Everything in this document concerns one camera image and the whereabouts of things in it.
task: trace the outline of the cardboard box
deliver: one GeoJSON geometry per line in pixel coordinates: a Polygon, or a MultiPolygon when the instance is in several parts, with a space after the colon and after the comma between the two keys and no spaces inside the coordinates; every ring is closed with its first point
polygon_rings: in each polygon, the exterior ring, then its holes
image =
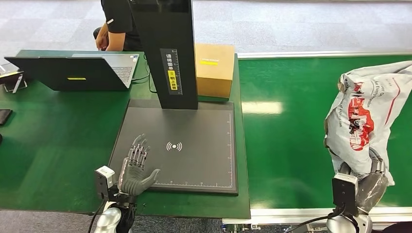
{"type": "Polygon", "coordinates": [[[197,93],[229,98],[233,80],[235,47],[195,44],[197,93]]]}

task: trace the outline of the person's hand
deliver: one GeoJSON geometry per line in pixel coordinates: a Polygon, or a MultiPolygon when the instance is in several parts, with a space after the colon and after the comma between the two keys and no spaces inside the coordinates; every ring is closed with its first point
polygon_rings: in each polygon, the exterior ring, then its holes
{"type": "Polygon", "coordinates": [[[98,35],[96,38],[96,47],[98,50],[106,50],[107,46],[109,46],[109,41],[107,39],[107,35],[98,35]]]}

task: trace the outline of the wireless charging symbol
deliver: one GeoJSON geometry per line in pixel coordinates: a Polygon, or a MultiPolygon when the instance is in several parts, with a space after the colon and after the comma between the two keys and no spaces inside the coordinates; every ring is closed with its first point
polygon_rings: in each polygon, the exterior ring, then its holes
{"type": "Polygon", "coordinates": [[[178,150],[178,151],[181,151],[182,150],[182,143],[181,142],[179,142],[179,143],[177,143],[177,144],[172,144],[171,142],[168,142],[167,144],[166,144],[166,150],[167,151],[170,151],[171,149],[176,149],[176,150],[178,150]]]}

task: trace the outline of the laptop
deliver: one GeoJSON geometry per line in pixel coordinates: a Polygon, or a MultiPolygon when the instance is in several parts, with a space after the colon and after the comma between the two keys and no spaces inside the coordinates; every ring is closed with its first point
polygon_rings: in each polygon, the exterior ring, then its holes
{"type": "Polygon", "coordinates": [[[130,87],[138,54],[74,54],[72,57],[5,57],[55,91],[123,91],[130,87]]]}

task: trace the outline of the power cord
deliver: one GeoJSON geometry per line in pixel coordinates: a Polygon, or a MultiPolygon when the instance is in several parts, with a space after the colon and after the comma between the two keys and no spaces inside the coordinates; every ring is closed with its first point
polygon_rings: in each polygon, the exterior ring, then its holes
{"type": "Polygon", "coordinates": [[[143,78],[132,79],[132,84],[141,84],[141,83],[145,83],[145,82],[147,82],[147,80],[146,80],[146,81],[144,81],[144,82],[139,82],[139,83],[138,83],[138,82],[136,82],[136,81],[143,80],[143,79],[146,79],[146,78],[150,78],[149,64],[147,64],[146,55],[144,55],[143,57],[144,57],[144,60],[146,61],[146,65],[145,65],[145,67],[146,67],[146,73],[147,73],[147,75],[146,75],[146,76],[144,76],[143,78]]]}
{"type": "Polygon", "coordinates": [[[298,229],[299,227],[303,227],[303,226],[305,226],[306,224],[309,224],[309,223],[312,223],[312,222],[316,222],[316,221],[320,221],[320,220],[324,220],[324,219],[329,219],[329,218],[334,218],[334,217],[336,217],[336,216],[339,216],[339,215],[343,214],[344,211],[345,211],[345,205],[343,205],[343,207],[342,207],[340,210],[339,210],[338,208],[336,208],[336,209],[333,211],[333,213],[330,213],[330,214],[328,214],[328,215],[325,216],[325,217],[317,217],[317,218],[308,220],[308,221],[306,221],[306,222],[302,222],[302,223],[300,223],[299,225],[297,225],[296,227],[285,231],[284,233],[293,232],[294,230],[298,229]]]}
{"type": "Polygon", "coordinates": [[[143,55],[143,58],[144,58],[144,60],[146,61],[146,72],[147,72],[147,75],[144,76],[143,78],[132,79],[132,84],[142,84],[142,83],[145,83],[145,82],[149,81],[149,91],[152,92],[152,93],[157,93],[157,91],[152,91],[152,88],[151,88],[150,79],[151,79],[152,72],[150,71],[150,69],[149,69],[149,64],[147,63],[146,54],[143,55]],[[145,80],[145,81],[143,81],[143,82],[136,82],[136,81],[143,80],[143,79],[146,79],[146,78],[147,78],[147,80],[145,80]]]}
{"type": "Polygon", "coordinates": [[[99,208],[96,210],[96,212],[94,212],[93,214],[93,218],[91,219],[90,222],[90,226],[89,226],[89,230],[87,231],[87,233],[91,232],[91,228],[93,227],[93,222],[96,219],[97,213],[100,211],[100,209],[104,206],[105,201],[102,201],[102,203],[100,204],[99,208]]]}

